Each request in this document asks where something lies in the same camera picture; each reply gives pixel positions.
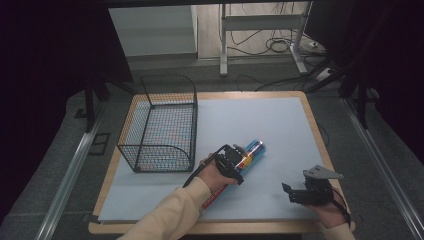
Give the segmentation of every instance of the metal rail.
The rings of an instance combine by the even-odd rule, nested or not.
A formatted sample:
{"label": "metal rail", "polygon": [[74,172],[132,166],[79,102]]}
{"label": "metal rail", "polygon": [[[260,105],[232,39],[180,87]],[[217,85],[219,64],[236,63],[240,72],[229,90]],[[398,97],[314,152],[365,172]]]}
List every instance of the metal rail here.
{"label": "metal rail", "polygon": [[94,122],[93,128],[90,132],[84,133],[35,239],[49,240],[52,238],[63,210],[65,209],[66,203],[68,202],[69,196],[71,195],[75,182],[78,178],[78,174],[88,154],[93,138],[96,135],[97,129],[99,128],[99,123],[102,119],[102,115],[105,109],[106,103],[100,102],[97,108],[95,118],[96,120]]}
{"label": "metal rail", "polygon": [[371,134],[368,130],[364,129],[361,123],[356,118],[356,110],[352,102],[346,99],[342,99],[342,103],[346,107],[348,115],[353,122],[356,130],[359,133],[359,136],[364,141],[365,146],[368,152],[371,155],[371,158],[380,173],[380,176],[383,182],[386,184],[387,189],[389,190],[393,200],[398,206],[401,214],[403,215],[406,224],[412,232],[412,235],[417,240],[424,239],[424,225],[418,211],[415,209],[411,203],[409,197],[402,190],[399,182],[396,180],[396,177],[393,175],[393,172],[390,170],[389,165],[384,159],[383,154],[378,149],[375,144]]}

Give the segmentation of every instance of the black wire basket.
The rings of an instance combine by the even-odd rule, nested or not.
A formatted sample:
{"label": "black wire basket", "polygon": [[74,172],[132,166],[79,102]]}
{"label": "black wire basket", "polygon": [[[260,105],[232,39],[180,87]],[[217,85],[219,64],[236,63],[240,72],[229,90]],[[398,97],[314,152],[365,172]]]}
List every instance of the black wire basket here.
{"label": "black wire basket", "polygon": [[191,172],[197,131],[197,93],[181,75],[142,76],[118,141],[134,172]]}

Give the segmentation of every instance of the hand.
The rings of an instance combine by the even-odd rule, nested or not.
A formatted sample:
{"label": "hand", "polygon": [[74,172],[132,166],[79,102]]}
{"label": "hand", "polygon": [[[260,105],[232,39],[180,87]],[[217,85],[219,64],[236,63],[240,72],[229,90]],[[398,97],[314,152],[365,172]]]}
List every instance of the hand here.
{"label": "hand", "polygon": [[[339,190],[337,188],[333,188],[333,190],[338,193],[338,194],[334,193],[334,200],[336,200],[338,203],[340,203],[340,205],[343,206],[344,201],[342,197],[340,196]],[[346,219],[343,217],[340,210],[336,206],[334,206],[334,204],[332,203],[328,203],[324,206],[314,206],[314,205],[304,205],[304,206],[306,208],[311,209],[318,215],[322,225],[324,225],[325,228],[333,228],[333,227],[337,227],[339,225],[346,223]]]}
{"label": "hand", "polygon": [[216,163],[213,160],[197,176],[201,178],[206,185],[208,185],[211,192],[215,192],[220,187],[227,184],[237,184],[236,179],[222,176],[218,171],[218,168],[216,168]]}

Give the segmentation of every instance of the can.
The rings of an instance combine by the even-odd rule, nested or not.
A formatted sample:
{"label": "can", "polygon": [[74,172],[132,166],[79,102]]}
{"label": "can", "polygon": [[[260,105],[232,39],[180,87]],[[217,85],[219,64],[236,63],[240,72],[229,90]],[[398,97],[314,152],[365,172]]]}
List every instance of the can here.
{"label": "can", "polygon": [[[257,139],[253,140],[245,148],[243,158],[238,164],[234,166],[234,169],[243,176],[247,170],[249,170],[265,153],[266,146],[262,141]],[[228,185],[224,185],[215,192],[203,203],[201,210],[206,210],[225,190],[228,190]]]}

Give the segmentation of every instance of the beige sleeve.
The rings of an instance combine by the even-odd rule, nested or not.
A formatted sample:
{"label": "beige sleeve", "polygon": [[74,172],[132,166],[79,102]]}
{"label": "beige sleeve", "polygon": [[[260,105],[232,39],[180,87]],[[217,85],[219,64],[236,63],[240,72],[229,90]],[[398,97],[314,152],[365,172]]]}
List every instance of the beige sleeve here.
{"label": "beige sleeve", "polygon": [[119,240],[178,239],[197,222],[199,209],[210,196],[208,186],[198,177],[186,188],[164,198]]}
{"label": "beige sleeve", "polygon": [[329,229],[323,227],[322,233],[327,240],[355,240],[355,237],[347,223]]}

